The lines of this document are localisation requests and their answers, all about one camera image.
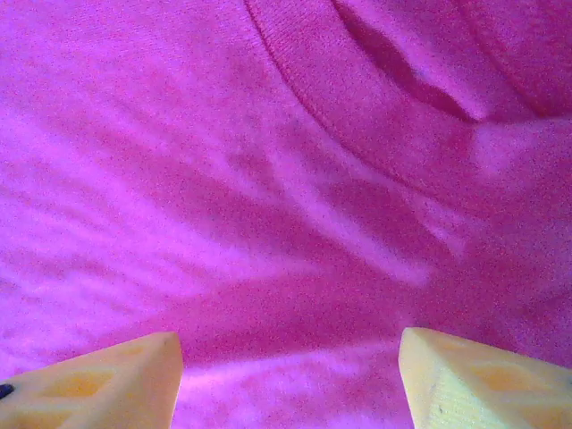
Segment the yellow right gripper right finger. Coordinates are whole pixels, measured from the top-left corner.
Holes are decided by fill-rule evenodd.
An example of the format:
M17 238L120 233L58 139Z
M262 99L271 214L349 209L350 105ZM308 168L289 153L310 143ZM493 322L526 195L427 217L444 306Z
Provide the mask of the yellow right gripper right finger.
M571 426L571 372L562 366L407 328L399 369L416 428Z

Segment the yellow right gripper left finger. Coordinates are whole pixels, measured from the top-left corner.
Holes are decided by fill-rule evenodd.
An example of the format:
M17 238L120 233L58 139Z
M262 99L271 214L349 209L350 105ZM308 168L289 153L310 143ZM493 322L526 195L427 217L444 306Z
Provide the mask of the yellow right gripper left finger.
M183 362L175 332L152 333L1 382L3 428L168 428Z

